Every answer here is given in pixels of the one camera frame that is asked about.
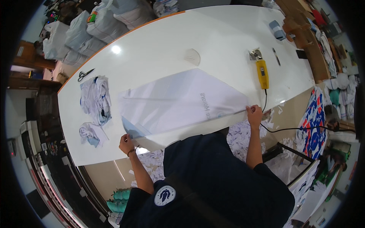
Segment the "white cutting table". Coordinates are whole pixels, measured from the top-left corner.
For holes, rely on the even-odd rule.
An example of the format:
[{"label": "white cutting table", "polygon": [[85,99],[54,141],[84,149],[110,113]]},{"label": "white cutting table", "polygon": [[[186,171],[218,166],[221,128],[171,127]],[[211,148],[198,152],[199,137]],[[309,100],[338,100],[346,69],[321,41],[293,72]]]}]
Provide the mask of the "white cutting table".
[{"label": "white cutting table", "polygon": [[[315,83],[309,62],[299,59],[294,43],[276,40],[269,23],[283,24],[284,15],[274,9],[249,5],[223,5],[191,9],[161,18],[120,37],[89,59],[58,93],[62,129],[76,166],[125,158],[119,148],[125,134],[119,114],[118,93],[171,74],[196,68],[184,60],[187,49],[199,52],[198,66],[249,97],[250,103],[265,104],[256,65],[248,51],[259,47],[269,74],[266,109],[277,106],[311,88]],[[275,48],[281,66],[272,48]],[[109,141],[102,148],[81,144],[79,127],[92,122],[80,107],[80,71],[94,72],[83,81],[105,75],[109,79],[112,119],[103,126]],[[246,112],[225,116],[174,131],[136,140],[149,151],[165,148],[187,137],[207,134],[246,118]]]}]

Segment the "hand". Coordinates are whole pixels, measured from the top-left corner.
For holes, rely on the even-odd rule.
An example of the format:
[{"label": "hand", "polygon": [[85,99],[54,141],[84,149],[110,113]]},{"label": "hand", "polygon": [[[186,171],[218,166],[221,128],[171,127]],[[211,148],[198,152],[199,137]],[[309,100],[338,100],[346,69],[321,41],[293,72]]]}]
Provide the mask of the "hand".
[{"label": "hand", "polygon": [[263,115],[261,107],[258,105],[246,106],[246,110],[251,129],[258,129]]},{"label": "hand", "polygon": [[119,149],[128,155],[128,152],[134,150],[134,145],[129,134],[125,134],[120,138]]}]

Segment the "scissors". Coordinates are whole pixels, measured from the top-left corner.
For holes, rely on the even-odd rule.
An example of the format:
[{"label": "scissors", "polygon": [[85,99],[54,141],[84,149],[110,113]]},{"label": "scissors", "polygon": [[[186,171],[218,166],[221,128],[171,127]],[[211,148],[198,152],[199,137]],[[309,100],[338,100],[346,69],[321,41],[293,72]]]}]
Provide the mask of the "scissors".
[{"label": "scissors", "polygon": [[89,70],[86,73],[84,73],[84,72],[81,71],[80,74],[78,75],[77,81],[81,82],[84,79],[84,77],[86,77],[88,74],[90,74],[93,70],[95,70],[95,68],[92,69],[92,70]]}]

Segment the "black shoulder strap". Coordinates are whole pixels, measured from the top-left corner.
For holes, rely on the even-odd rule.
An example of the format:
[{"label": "black shoulder strap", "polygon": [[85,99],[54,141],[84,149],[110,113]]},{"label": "black shoulder strap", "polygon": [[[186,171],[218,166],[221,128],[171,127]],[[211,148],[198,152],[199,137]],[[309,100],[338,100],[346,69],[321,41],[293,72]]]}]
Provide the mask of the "black shoulder strap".
[{"label": "black shoulder strap", "polygon": [[238,228],[238,226],[234,225],[226,218],[221,216],[218,212],[216,212],[213,208],[208,206],[195,192],[192,191],[188,185],[182,183],[176,175],[171,174],[164,181],[175,188],[178,194],[182,195],[184,200],[197,212],[199,212],[205,219],[207,219],[213,226],[219,228]]}]

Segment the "red cloth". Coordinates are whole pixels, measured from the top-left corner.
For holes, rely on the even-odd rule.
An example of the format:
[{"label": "red cloth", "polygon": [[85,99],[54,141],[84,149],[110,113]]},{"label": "red cloth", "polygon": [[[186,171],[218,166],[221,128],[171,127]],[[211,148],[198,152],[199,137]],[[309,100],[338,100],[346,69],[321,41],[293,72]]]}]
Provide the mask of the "red cloth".
[{"label": "red cloth", "polygon": [[313,16],[316,19],[316,24],[319,25],[327,25],[327,23],[324,21],[322,15],[320,14],[320,12],[318,12],[318,10],[312,10]]}]

